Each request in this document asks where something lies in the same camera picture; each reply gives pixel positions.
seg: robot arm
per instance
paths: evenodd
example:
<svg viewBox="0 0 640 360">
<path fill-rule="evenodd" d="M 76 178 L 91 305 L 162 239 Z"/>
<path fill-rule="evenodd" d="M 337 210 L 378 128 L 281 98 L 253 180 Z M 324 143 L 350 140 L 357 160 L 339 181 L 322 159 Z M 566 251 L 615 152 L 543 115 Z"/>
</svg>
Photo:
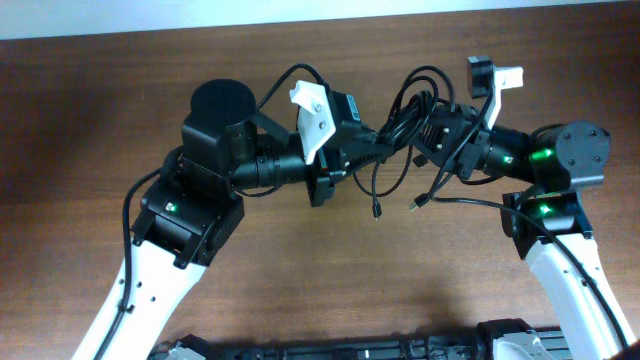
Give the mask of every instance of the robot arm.
<svg viewBox="0 0 640 360">
<path fill-rule="evenodd" d="M 311 205 L 322 206 L 333 196 L 336 184 L 353 175 L 372 195 L 378 218 L 376 170 L 406 146 L 411 146 L 408 160 L 413 147 L 420 152 L 413 159 L 418 167 L 431 162 L 440 168 L 431 190 L 416 198 L 412 210 L 429 201 L 499 208 L 505 233 L 545 288 L 574 356 L 602 359 L 635 341 L 606 282 L 579 203 L 579 190 L 603 181 L 608 133 L 587 122 L 547 127 L 531 135 L 494 126 L 500 90 L 522 85 L 521 68 L 495 68 L 487 58 L 470 58 L 471 94 L 487 96 L 479 113 L 471 106 L 439 99 L 433 80 L 415 76 L 420 70 L 434 71 L 450 85 L 436 68 L 417 69 L 403 84 L 387 124 L 378 132 L 361 122 L 353 96 L 331 90 L 317 73 L 318 84 L 299 81 L 290 93 L 299 106 L 298 131 L 293 133 L 260 111 L 291 69 L 258 105 L 253 93 L 233 80 L 213 80 L 198 88 L 182 126 L 183 146 L 165 160 L 131 229 L 130 300 L 121 304 L 122 281 L 128 276 L 125 261 L 74 359 L 143 359 L 149 354 L 175 307 L 244 217 L 238 193 L 264 196 L 284 184 L 304 181 Z M 416 81 L 431 83 L 434 94 L 423 91 L 400 108 L 404 91 Z M 266 134 L 258 134 L 258 127 Z M 368 192 L 355 174 L 372 163 L 376 166 Z M 506 176 L 532 186 L 523 193 L 506 194 L 504 204 L 435 196 L 453 175 L 468 182 L 474 170 L 493 180 Z M 444 173 L 449 175 L 442 180 Z M 271 190 L 244 193 L 258 187 Z M 117 317 L 122 318 L 119 324 L 113 321 Z M 114 335 L 104 340 L 107 333 Z M 496 334 L 486 332 L 486 343 L 492 344 L 486 358 L 550 356 L 535 336 L 523 342 L 514 331 Z"/>
</svg>

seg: wooden table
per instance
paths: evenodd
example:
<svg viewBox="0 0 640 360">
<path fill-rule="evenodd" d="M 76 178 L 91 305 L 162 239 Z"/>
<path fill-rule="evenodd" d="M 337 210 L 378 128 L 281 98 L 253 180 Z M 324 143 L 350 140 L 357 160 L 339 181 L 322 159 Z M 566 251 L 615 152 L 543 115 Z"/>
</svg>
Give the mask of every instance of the wooden table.
<svg viewBox="0 0 640 360">
<path fill-rule="evenodd" d="M 308 62 L 378 128 L 421 64 L 446 70 L 456 100 L 469 101 L 466 58 L 481 54 L 525 69 L 524 88 L 504 94 L 499 123 L 532 131 L 589 119 L 611 131 L 605 184 L 584 193 L 584 207 L 640 334 L 639 18 L 637 3 L 622 3 L 0 42 L 0 357 L 73 354 L 122 260 L 122 199 L 181 143 L 202 82 L 238 79 L 261 97 L 289 65 Z M 286 91 L 266 107 L 289 128 L 295 111 Z M 383 167 L 380 188 L 403 161 Z M 496 211 L 407 211 L 434 175 L 413 168 L 382 200 L 379 223 L 351 180 L 322 208 L 309 206 L 303 184 L 248 199 L 161 340 L 343 339 L 514 317 L 556 324 Z M 502 180 L 478 191 L 452 181 L 443 194 L 499 201 L 525 186 Z"/>
</svg>

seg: white bracket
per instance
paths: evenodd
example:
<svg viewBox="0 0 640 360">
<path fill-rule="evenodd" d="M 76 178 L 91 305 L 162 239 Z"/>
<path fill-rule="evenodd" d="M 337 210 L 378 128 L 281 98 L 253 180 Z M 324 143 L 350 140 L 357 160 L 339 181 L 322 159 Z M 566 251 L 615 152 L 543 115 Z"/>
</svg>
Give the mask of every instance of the white bracket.
<svg viewBox="0 0 640 360">
<path fill-rule="evenodd" d="M 502 107 L 501 92 L 506 89 L 522 87 L 522 74 L 524 70 L 520 66 L 496 67 L 493 70 L 494 93 L 491 103 L 485 116 L 487 129 L 491 130 L 498 118 L 498 113 Z"/>
<path fill-rule="evenodd" d="M 291 102 L 300 106 L 298 132 L 302 140 L 305 163 L 313 164 L 316 152 L 336 132 L 325 87 L 306 81 L 296 82 L 289 91 Z"/>
<path fill-rule="evenodd" d="M 613 315 L 618 320 L 627 342 L 636 337 L 609 287 L 593 239 L 580 233 L 558 236 L 596 282 Z M 539 240 L 525 258 L 529 269 L 547 293 L 574 359 L 608 359 L 622 350 L 618 336 L 600 302 L 586 286 L 578 269 L 560 248 Z"/>
</svg>

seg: wire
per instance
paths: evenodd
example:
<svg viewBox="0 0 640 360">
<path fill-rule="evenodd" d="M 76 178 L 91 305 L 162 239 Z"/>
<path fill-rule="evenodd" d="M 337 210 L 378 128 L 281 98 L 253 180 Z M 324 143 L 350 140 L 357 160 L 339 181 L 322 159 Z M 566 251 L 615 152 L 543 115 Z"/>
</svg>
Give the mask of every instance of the wire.
<svg viewBox="0 0 640 360">
<path fill-rule="evenodd" d="M 465 184 L 465 185 L 470 185 L 470 186 L 477 186 L 477 185 L 484 185 L 484 184 L 489 184 L 492 183 L 496 180 L 502 179 L 501 175 L 491 175 L 489 177 L 486 177 L 484 179 L 480 179 L 480 180 L 462 180 L 460 179 L 460 182 Z"/>
<path fill-rule="evenodd" d="M 551 124 L 551 125 L 545 125 L 539 129 L 536 129 L 534 132 L 532 132 L 529 137 L 531 139 L 533 139 L 533 142 L 535 143 L 536 139 L 538 139 L 538 136 L 540 136 L 542 133 L 544 133 L 545 131 L 551 130 L 551 129 L 555 129 L 557 127 L 563 126 L 562 124 Z"/>
<path fill-rule="evenodd" d="M 98 352 L 96 353 L 94 360 L 99 360 L 102 358 L 104 353 L 107 351 L 113 336 L 118 330 L 118 326 L 120 326 L 120 322 L 122 321 L 122 317 L 124 316 L 125 311 L 128 310 L 129 306 L 129 296 L 131 295 L 131 282 L 132 282 L 132 259 L 131 259 L 131 239 L 129 238 L 129 207 L 131 206 L 131 199 L 136 191 L 142 186 L 144 183 L 160 174 L 161 169 L 156 169 L 151 173 L 145 175 L 142 179 L 138 180 L 129 190 L 127 196 L 124 198 L 124 205 L 122 207 L 122 230 L 124 233 L 124 291 L 122 293 L 122 300 L 118 305 L 118 312 L 116 313 L 115 319 L 113 319 L 113 323 L 105 335 L 104 340 L 102 340 L 102 344 L 100 348 L 98 348 Z"/>
<path fill-rule="evenodd" d="M 523 220 L 529 222 L 536 229 L 538 229 L 542 234 L 544 234 L 546 237 L 551 239 L 551 241 L 569 259 L 569 261 L 573 264 L 573 266 L 576 267 L 576 269 L 580 273 L 580 276 L 582 276 L 582 278 L 584 279 L 585 283 L 591 288 L 591 291 L 593 291 L 593 295 L 596 297 L 596 299 L 600 303 L 600 306 L 602 306 L 602 309 L 607 314 L 607 317 L 609 318 L 609 321 L 611 322 L 611 325 L 613 326 L 613 328 L 614 328 L 614 330 L 616 332 L 616 336 L 618 337 L 618 341 L 622 345 L 622 348 L 623 349 L 627 349 L 629 347 L 629 343 L 627 342 L 627 338 L 625 337 L 625 335 L 624 335 L 624 333 L 622 331 L 622 327 L 620 326 L 620 322 L 618 322 L 618 319 L 613 314 L 613 311 L 611 310 L 611 307 L 609 306 L 609 304 L 605 300 L 604 296 L 602 295 L 602 292 L 600 292 L 600 289 L 598 288 L 598 285 L 596 284 L 595 280 L 593 280 L 593 278 L 589 275 L 589 273 L 587 273 L 587 271 L 585 270 L 584 266 L 582 266 L 582 263 L 580 263 L 580 260 L 578 260 L 578 258 L 576 258 L 576 256 L 571 252 L 571 250 L 569 250 L 569 248 L 567 248 L 564 245 L 564 243 L 562 243 L 562 241 L 560 241 L 560 239 L 558 239 L 546 227 L 544 227 L 543 225 L 541 225 L 540 223 L 538 223 L 537 221 L 535 221 L 534 219 L 532 219 L 531 217 L 529 217 L 528 215 L 526 215 L 525 213 L 523 213 L 521 211 L 512 209 L 512 208 L 510 208 L 508 206 L 504 206 L 502 204 L 498 204 L 498 203 L 495 203 L 495 202 L 492 202 L 492 201 L 469 199 L 469 198 L 438 198 L 438 197 L 433 196 L 433 194 L 431 195 L 431 200 L 433 200 L 435 202 L 439 202 L 439 203 L 460 203 L 460 204 L 471 204 L 471 205 L 480 205 L 480 206 L 492 207 L 492 208 L 496 208 L 496 209 L 499 209 L 499 210 L 502 210 L 502 211 L 506 211 L 506 212 L 508 212 L 510 214 L 516 215 L 516 216 L 522 218 Z"/>
<path fill-rule="evenodd" d="M 259 192 L 259 193 L 253 193 L 253 194 L 249 194 L 243 190 L 236 190 L 236 192 L 242 196 L 246 196 L 246 197 L 263 197 L 263 196 L 267 196 L 267 195 L 271 195 L 274 192 L 278 191 L 278 189 L 280 189 L 280 186 L 274 186 L 271 189 L 267 190 L 267 191 L 263 191 L 263 192 Z"/>
<path fill-rule="evenodd" d="M 458 147 L 456 147 L 451 152 L 451 154 L 449 154 L 449 157 L 447 158 L 447 160 L 443 163 L 440 170 L 438 170 L 438 174 L 436 175 L 435 179 L 433 179 L 433 183 L 431 184 L 431 188 L 429 189 L 429 192 L 423 193 L 418 197 L 416 197 L 414 202 L 411 205 L 409 205 L 409 210 L 414 211 L 416 208 L 424 206 L 426 203 L 429 202 L 429 200 L 431 200 L 431 198 L 435 195 L 435 193 L 438 190 L 440 190 L 442 186 L 438 187 L 438 184 L 440 183 L 440 180 L 442 179 L 442 176 L 445 173 L 445 168 L 447 167 L 448 164 L 451 163 L 451 161 L 453 161 L 453 159 L 456 157 L 456 155 L 458 155 L 458 153 L 462 150 L 462 148 L 464 148 L 467 142 L 469 142 L 469 139 L 471 139 L 471 136 L 476 131 L 478 131 L 478 129 L 480 128 L 480 125 L 482 124 L 482 121 L 484 120 L 484 117 L 487 114 L 487 111 L 489 111 L 489 104 L 491 103 L 492 100 L 493 100 L 493 89 L 490 89 L 489 95 L 487 96 L 487 99 L 485 100 L 484 105 L 482 105 L 482 110 L 480 111 L 480 115 L 478 115 L 478 117 L 474 121 L 473 125 L 471 126 L 471 129 L 467 132 L 467 135 L 465 135 L 465 137 L 462 139 L 460 144 L 458 144 Z"/>
<path fill-rule="evenodd" d="M 529 200 L 532 196 L 543 195 L 545 193 L 544 186 L 540 184 L 533 184 L 527 190 L 520 194 L 520 197 L 513 202 L 513 208 L 517 209 L 520 205 L 524 204 L 525 201 Z"/>
<path fill-rule="evenodd" d="M 318 84 L 327 86 L 327 83 L 324 81 L 322 76 L 320 76 L 318 71 L 316 71 L 316 69 L 313 68 L 313 66 L 309 64 L 295 64 L 292 67 L 290 67 L 287 71 L 285 71 L 284 74 L 280 76 L 278 81 L 276 81 L 276 83 L 273 84 L 273 86 L 271 87 L 271 90 L 269 90 L 267 95 L 265 95 L 264 98 L 262 98 L 262 100 L 260 100 L 260 102 L 258 103 L 257 110 L 260 110 L 269 101 L 269 99 L 271 99 L 271 97 L 273 96 L 273 94 L 275 94 L 276 90 L 278 90 L 280 85 L 282 85 L 282 83 L 284 83 L 284 81 L 287 80 L 287 78 L 291 76 L 291 74 L 293 74 L 294 71 L 298 69 L 307 70 L 316 79 L 316 82 Z"/>
<path fill-rule="evenodd" d="M 418 74 L 421 71 L 435 72 L 444 80 L 449 93 L 448 101 L 445 99 L 439 98 L 438 86 L 431 77 L 429 76 L 414 77 L 416 74 Z M 428 82 L 429 85 L 431 85 L 431 88 L 433 90 L 433 95 L 425 91 L 422 91 L 412 96 L 407 106 L 405 106 L 404 108 L 400 108 L 402 104 L 402 99 L 404 97 L 406 90 L 411 85 L 413 85 L 418 81 Z M 449 77 L 444 71 L 438 69 L 435 66 L 426 65 L 426 66 L 421 66 L 414 69 L 411 73 L 409 73 L 409 75 L 403 82 L 400 91 L 396 95 L 396 98 L 394 99 L 393 104 L 391 105 L 387 122 L 382 126 L 382 128 L 378 132 L 379 142 L 393 146 L 394 153 L 399 151 L 400 149 L 405 148 L 407 145 L 409 145 L 409 143 L 413 140 L 413 138 L 422 131 L 424 126 L 426 126 L 427 122 L 429 121 L 429 116 L 435 109 L 437 103 L 450 105 L 452 109 L 455 108 L 455 89 L 453 87 L 451 79 L 449 79 Z M 372 199 L 374 202 L 374 206 L 376 206 L 378 197 L 384 197 L 384 196 L 390 195 L 400 186 L 400 184 L 402 184 L 405 177 L 407 176 L 409 167 L 411 166 L 412 155 L 413 155 L 413 146 L 409 145 L 409 150 L 407 152 L 407 159 L 405 161 L 405 165 L 404 165 L 404 168 L 402 169 L 402 173 L 400 174 L 400 177 L 391 188 L 389 188 L 387 191 L 384 191 L 380 194 L 376 193 L 373 186 L 373 183 L 375 182 L 375 177 L 377 176 L 377 171 L 373 173 L 375 175 L 372 175 L 372 184 L 371 184 L 372 191 L 367 190 L 362 185 L 356 172 L 353 173 L 353 180 L 355 181 L 356 185 L 363 193 L 371 196 L 372 198 L 374 197 L 376 198 L 376 199 Z"/>
<path fill-rule="evenodd" d="M 442 189 L 442 187 L 445 186 L 445 184 L 448 183 L 452 177 L 453 177 L 453 173 L 452 172 L 448 173 L 447 176 L 444 179 L 442 179 L 442 181 L 440 181 L 438 186 L 436 186 L 436 191 Z"/>
</svg>

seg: white mounting plate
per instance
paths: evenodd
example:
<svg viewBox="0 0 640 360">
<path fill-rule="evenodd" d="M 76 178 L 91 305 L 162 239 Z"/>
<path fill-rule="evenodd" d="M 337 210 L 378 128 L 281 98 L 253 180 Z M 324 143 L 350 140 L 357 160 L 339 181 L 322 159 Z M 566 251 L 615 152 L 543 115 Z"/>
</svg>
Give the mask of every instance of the white mounting plate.
<svg viewBox="0 0 640 360">
<path fill-rule="evenodd" d="M 289 91 L 291 102 L 300 106 L 298 132 L 302 140 L 305 163 L 313 164 L 316 152 L 336 132 L 325 87 L 306 81 L 296 82 Z"/>
<path fill-rule="evenodd" d="M 585 240 L 581 233 L 559 235 L 560 240 L 582 264 L 609 304 L 629 344 L 636 337 L 624 317 L 607 282 L 595 239 Z M 540 240 L 525 258 L 529 269 L 547 293 L 574 359 L 609 359 L 622 350 L 609 316 L 591 288 L 569 258 L 553 243 Z"/>
<path fill-rule="evenodd" d="M 522 87 L 524 70 L 520 66 L 496 67 L 493 70 L 494 94 L 485 116 L 487 129 L 492 129 L 502 107 L 502 90 Z"/>
<path fill-rule="evenodd" d="M 173 265 L 175 255 L 144 241 L 131 247 L 131 313 L 125 313 L 102 360 L 142 360 L 149 356 L 158 336 L 176 306 L 191 290 L 205 266 L 189 264 L 185 269 Z M 72 360 L 93 359 L 118 312 L 124 285 L 124 261 L 120 272 Z"/>
</svg>

